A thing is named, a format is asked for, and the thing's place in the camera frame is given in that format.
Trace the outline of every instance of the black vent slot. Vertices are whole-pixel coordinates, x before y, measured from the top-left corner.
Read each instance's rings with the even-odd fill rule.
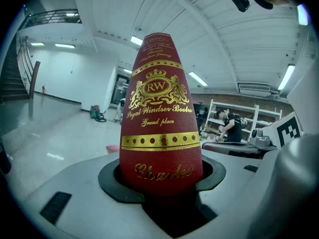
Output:
[[[55,224],[71,196],[72,195],[68,193],[56,192],[40,212],[41,216],[50,223]]]

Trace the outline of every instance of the ceiling light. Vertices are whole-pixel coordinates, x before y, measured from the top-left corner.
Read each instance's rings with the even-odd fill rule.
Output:
[[[298,11],[298,22],[300,25],[308,25],[308,13],[306,8],[301,4],[297,7]]]
[[[201,79],[199,78],[194,72],[190,72],[189,75],[193,77],[196,81],[198,81],[201,85],[204,87],[207,87],[208,85]]]
[[[289,64],[288,65],[288,68],[287,68],[287,71],[286,71],[286,74],[283,78],[283,81],[281,82],[281,84],[279,85],[278,87],[278,90],[283,90],[286,86],[286,84],[288,83],[290,77],[292,76],[292,74],[294,73],[294,70],[295,70],[296,66],[293,65],[293,64]]]
[[[32,46],[44,46],[43,42],[30,43]]]
[[[138,44],[139,46],[142,45],[143,40],[136,38],[135,36],[132,36],[131,42]]]
[[[68,44],[57,44],[57,43],[56,43],[55,46],[75,49],[75,46],[74,46],[74,45],[68,45]]]
[[[130,71],[130,70],[128,70],[128,69],[123,69],[123,70],[124,70],[124,72],[127,72],[127,73],[129,73],[129,74],[132,73],[132,71]]]

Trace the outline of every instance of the red textured surface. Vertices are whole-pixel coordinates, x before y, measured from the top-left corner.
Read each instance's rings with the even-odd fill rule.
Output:
[[[143,58],[147,58],[147,52],[150,51],[145,51],[144,49],[148,47],[147,45],[153,45],[154,43],[168,43],[171,48],[161,46],[161,51],[158,50],[158,53],[152,53],[152,55],[155,55],[154,57],[141,61]],[[155,60],[168,60],[180,63],[176,48],[170,36],[159,33],[145,37],[138,52],[133,71]],[[179,84],[185,85],[187,91],[186,96],[189,99],[189,102],[186,105],[177,103],[167,104],[164,102],[160,104],[161,107],[172,108],[174,105],[179,105],[180,108],[188,107],[189,109],[192,109],[191,113],[172,111],[150,114],[142,113],[133,119],[127,118],[128,112],[138,112],[141,108],[139,107],[134,110],[129,109],[131,93],[136,90],[137,81],[145,82],[147,80],[146,74],[152,72],[154,69],[166,71],[166,77],[169,79],[171,76],[176,75],[178,77]],[[160,105],[148,106],[150,108],[158,108]],[[156,121],[159,119],[159,121],[162,121],[162,119],[166,118],[168,120],[174,120],[174,124],[162,124],[162,126],[159,124],[147,125],[145,127],[141,126],[143,119],[149,119],[148,121]],[[166,134],[194,131],[197,131],[196,118],[186,77],[182,69],[159,65],[147,68],[146,70],[131,77],[124,106],[121,137],[127,135]],[[137,176],[135,171],[136,164],[145,164],[147,166],[142,178]],[[149,178],[144,178],[149,166],[152,166],[152,173],[156,175],[159,172],[174,174],[179,165],[181,165],[181,170],[185,169],[187,171],[189,168],[193,168],[193,172],[190,176],[177,179],[173,178],[170,180],[150,180]],[[120,169],[126,184],[136,191],[155,196],[175,196],[193,190],[195,183],[202,179],[201,150],[200,147],[171,151],[135,151],[120,149]]]

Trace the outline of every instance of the metal railing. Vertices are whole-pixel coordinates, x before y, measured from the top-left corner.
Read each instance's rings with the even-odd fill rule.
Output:
[[[78,9],[51,10],[29,15],[21,24],[19,30],[31,26],[60,22],[82,24]]]
[[[26,78],[29,81],[29,97],[33,99],[35,80],[38,74],[40,62],[36,61],[35,65],[34,66],[32,65],[29,49],[27,46],[27,39],[28,39],[27,36],[19,39],[20,48],[17,53],[17,60],[18,60],[18,64],[19,64],[19,60],[20,59],[22,60],[22,65],[26,73]]]

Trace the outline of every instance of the red object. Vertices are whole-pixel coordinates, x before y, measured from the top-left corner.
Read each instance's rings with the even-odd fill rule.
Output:
[[[202,179],[194,107],[168,34],[144,38],[124,105],[120,169],[126,185],[152,196],[192,192]]]
[[[120,147],[118,145],[107,145],[106,150],[108,154],[111,154],[111,153],[119,152]]]

